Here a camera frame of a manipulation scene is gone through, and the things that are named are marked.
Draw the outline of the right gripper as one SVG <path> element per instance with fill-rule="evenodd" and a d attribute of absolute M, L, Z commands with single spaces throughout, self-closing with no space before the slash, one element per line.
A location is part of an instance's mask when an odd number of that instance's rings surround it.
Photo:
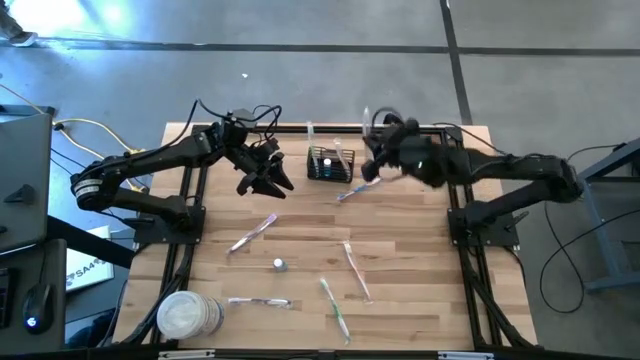
<path fill-rule="evenodd" d="M 438 188 L 446 182 L 447 146 L 434 142 L 429 136 L 420 134 L 420 124 L 414 118 L 397 123 L 382 132 L 382 136 L 371 133 L 363 137 L 367 158 L 361 166 L 361 174 L 366 182 L 380 176 L 382 164 L 375 160 L 385 149 L 387 163 L 398 167 L 404 175 L 410 175 L 424 184 Z"/>

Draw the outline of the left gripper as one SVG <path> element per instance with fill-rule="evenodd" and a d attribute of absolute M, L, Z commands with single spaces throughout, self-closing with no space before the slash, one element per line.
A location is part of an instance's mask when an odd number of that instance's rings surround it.
<path fill-rule="evenodd" d="M 251 148 L 245 144 L 234 144 L 227 147 L 227 159 L 235 170 L 241 170 L 245 176 L 236 187 L 236 192 L 243 196 L 249 189 L 254 194 L 270 197 L 285 197 L 279 188 L 289 191 L 294 185 L 286 175 L 283 167 L 283 154 Z"/>

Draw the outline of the black wire caddy basket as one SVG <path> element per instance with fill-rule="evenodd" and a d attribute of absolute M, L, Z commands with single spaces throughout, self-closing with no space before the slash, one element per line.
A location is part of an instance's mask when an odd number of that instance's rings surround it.
<path fill-rule="evenodd" d="M 318 181 L 328 181 L 328 182 L 338 182 L 338 183 L 350 183 L 353 180 L 353 172 L 354 172 L 354 163 L 355 163 L 355 152 L 353 150 L 344 150 L 345 156 L 350 166 L 351 176 L 349 178 L 346 177 L 344 169 L 340 163 L 340 160 L 336 154 L 335 149 L 328 149 L 325 147 L 315 146 L 315 153 L 319 162 L 319 170 L 316 172 L 314 169 L 314 165 L 309 154 L 307 154 L 307 177 L 310 180 L 318 180 Z M 332 160 L 332 171 L 330 177 L 323 176 L 323 160 L 325 158 L 330 158 Z"/>

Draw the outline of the purple toothbrush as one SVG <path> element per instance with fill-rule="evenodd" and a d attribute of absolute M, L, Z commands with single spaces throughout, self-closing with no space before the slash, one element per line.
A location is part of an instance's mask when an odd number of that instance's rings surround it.
<path fill-rule="evenodd" d="M 260 235 L 266 228 L 272 225 L 277 219 L 278 219 L 278 216 L 275 213 L 270 214 L 260 225 L 255 227 L 253 230 L 251 230 L 247 234 L 245 234 L 234 245 L 228 248 L 226 251 L 226 254 L 230 255 L 238 251 L 239 249 L 241 249 L 243 246 L 248 244 L 251 240 L 253 240 L 258 235 Z"/>

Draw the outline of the orange toothbrush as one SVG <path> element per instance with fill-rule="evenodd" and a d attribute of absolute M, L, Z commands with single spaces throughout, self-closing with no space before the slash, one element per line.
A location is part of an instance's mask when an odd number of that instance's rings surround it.
<path fill-rule="evenodd" d="M 357 267 L 357 262 L 356 262 L 356 258 L 354 256 L 351 244 L 349 241 L 344 241 L 343 242 L 343 247 L 344 247 L 344 251 L 346 254 L 346 258 L 347 261 L 351 267 L 351 269 L 354 271 L 355 276 L 359 282 L 360 288 L 364 293 L 364 297 L 365 297 L 365 302 L 366 303 L 372 303 L 373 299 L 371 297 L 371 293 L 367 287 L 367 284 L 364 280 L 364 276 L 362 275 L 362 273 L 359 271 L 358 267 Z"/>

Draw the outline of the dark wrapped toothbrush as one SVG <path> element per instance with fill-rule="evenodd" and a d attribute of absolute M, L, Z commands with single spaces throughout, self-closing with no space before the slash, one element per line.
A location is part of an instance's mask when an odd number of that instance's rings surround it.
<path fill-rule="evenodd" d="M 293 302 L 291 300 L 281 298 L 231 297 L 227 302 L 229 305 L 258 304 L 284 309 L 290 309 L 293 306 Z"/>

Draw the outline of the green wrapped toothbrush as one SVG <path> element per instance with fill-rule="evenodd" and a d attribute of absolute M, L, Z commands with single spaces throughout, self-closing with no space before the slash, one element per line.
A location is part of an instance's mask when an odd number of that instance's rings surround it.
<path fill-rule="evenodd" d="M 345 339 L 345 344 L 349 345 L 351 343 L 351 334 L 350 334 L 349 329 L 347 327 L 347 324 L 346 324 L 346 321 L 344 319 L 344 316 L 343 316 L 343 314 L 342 314 L 342 312 L 341 312 L 341 310 L 339 308 L 339 305 L 338 305 L 338 303 L 336 301 L 336 298 L 335 298 L 333 292 L 331 291 L 331 288 L 330 288 L 327 280 L 324 277 L 320 278 L 320 284 L 321 284 L 321 287 L 323 288 L 323 290 L 325 291 L 325 293 L 326 293 L 326 295 L 327 295 L 327 297 L 329 299 L 333 314 L 336 317 L 336 320 L 337 320 L 338 326 L 340 328 L 340 331 L 341 331 L 341 333 L 342 333 L 342 335 L 343 335 L 343 337 Z"/>

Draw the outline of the white paper sign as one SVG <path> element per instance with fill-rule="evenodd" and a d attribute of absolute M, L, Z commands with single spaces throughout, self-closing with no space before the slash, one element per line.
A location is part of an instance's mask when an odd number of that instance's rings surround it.
<path fill-rule="evenodd" d="M 114 278 L 114 266 L 94 256 L 67 249 L 66 292 L 73 292 Z"/>

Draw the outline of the blue-grey metal cart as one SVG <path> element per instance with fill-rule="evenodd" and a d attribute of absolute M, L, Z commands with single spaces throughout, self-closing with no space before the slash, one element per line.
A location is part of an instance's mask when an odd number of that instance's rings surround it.
<path fill-rule="evenodd" d="M 588 293 L 640 286 L 640 137 L 581 170 L 583 200 L 604 274 L 584 283 Z"/>

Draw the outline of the dark grey desk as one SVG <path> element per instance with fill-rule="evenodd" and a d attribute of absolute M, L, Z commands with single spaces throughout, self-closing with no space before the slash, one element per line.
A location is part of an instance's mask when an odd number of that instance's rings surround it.
<path fill-rule="evenodd" d="M 65 336 L 66 242 L 0 254 L 0 357 L 58 351 Z M 42 334 L 29 334 L 22 322 L 23 301 L 34 285 L 53 287 L 53 323 Z"/>

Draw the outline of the grey laptop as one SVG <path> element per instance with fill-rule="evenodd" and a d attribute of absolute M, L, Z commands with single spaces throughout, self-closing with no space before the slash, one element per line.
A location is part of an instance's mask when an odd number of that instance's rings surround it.
<path fill-rule="evenodd" d="M 0 253 L 46 237 L 51 116 L 0 123 Z"/>

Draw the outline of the black computer mouse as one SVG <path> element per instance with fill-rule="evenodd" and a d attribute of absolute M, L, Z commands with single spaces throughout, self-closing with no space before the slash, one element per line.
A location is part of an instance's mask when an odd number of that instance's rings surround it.
<path fill-rule="evenodd" d="M 23 301 L 23 324 L 32 335 L 42 334 L 53 323 L 53 287 L 38 283 L 31 287 Z"/>

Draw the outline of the person's shoe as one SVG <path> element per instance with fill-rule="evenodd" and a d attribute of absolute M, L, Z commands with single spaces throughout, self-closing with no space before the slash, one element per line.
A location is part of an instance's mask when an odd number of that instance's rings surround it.
<path fill-rule="evenodd" d="M 25 31 L 4 8 L 0 8 L 0 37 L 15 47 L 29 47 L 36 41 L 38 34 Z"/>

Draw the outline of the silver metal bracket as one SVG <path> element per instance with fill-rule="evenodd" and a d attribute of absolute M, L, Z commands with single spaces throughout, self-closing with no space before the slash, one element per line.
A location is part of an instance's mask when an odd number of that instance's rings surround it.
<path fill-rule="evenodd" d="M 204 360 L 216 357 L 214 349 L 162 351 L 157 360 Z"/>
<path fill-rule="evenodd" d="M 495 360 L 493 353 L 440 351 L 438 360 Z"/>

